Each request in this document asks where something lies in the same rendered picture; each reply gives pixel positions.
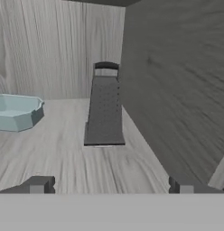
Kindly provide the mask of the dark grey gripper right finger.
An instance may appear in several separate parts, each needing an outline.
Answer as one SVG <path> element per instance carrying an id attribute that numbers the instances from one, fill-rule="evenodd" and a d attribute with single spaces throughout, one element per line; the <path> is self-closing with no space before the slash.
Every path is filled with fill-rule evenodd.
<path id="1" fill-rule="evenodd" d="M 196 180 L 181 179 L 170 176 L 168 178 L 168 183 L 170 186 L 168 192 L 171 194 L 224 193 L 224 189 L 216 189 L 209 185 L 199 183 Z"/>

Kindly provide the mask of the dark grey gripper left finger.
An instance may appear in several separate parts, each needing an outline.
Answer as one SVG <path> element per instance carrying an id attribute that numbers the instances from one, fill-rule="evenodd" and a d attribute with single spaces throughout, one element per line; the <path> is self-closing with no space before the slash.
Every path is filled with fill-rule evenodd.
<path id="1" fill-rule="evenodd" d="M 24 183 L 0 190 L 1 194 L 52 194 L 55 192 L 54 176 L 32 176 Z"/>

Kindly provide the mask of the pale blue bowl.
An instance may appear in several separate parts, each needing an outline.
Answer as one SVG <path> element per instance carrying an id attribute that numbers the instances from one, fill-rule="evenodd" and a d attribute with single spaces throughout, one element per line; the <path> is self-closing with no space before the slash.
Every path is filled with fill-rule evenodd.
<path id="1" fill-rule="evenodd" d="M 0 94 L 0 131 L 33 128 L 44 117 L 43 105 L 39 97 Z"/>

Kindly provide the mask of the dark grey cheese grater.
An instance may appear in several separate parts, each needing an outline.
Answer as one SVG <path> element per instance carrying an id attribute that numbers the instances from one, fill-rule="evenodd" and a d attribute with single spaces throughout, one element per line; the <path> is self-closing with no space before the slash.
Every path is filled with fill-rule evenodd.
<path id="1" fill-rule="evenodd" d="M 101 61 L 93 65 L 89 117 L 85 125 L 85 146 L 125 145 L 122 128 L 119 74 L 99 76 L 97 69 L 114 69 L 119 65 Z"/>

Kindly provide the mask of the grey wooden cabinet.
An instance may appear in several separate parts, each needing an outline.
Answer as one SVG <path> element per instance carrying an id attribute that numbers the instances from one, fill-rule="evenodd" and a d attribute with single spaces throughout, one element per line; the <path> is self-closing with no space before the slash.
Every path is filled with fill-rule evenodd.
<path id="1" fill-rule="evenodd" d="M 83 143 L 102 60 L 121 66 L 122 146 Z M 224 0 L 0 0 L 0 93 L 41 97 L 45 112 L 0 131 L 0 189 L 33 175 L 58 193 L 165 193 L 170 177 L 224 187 Z"/>

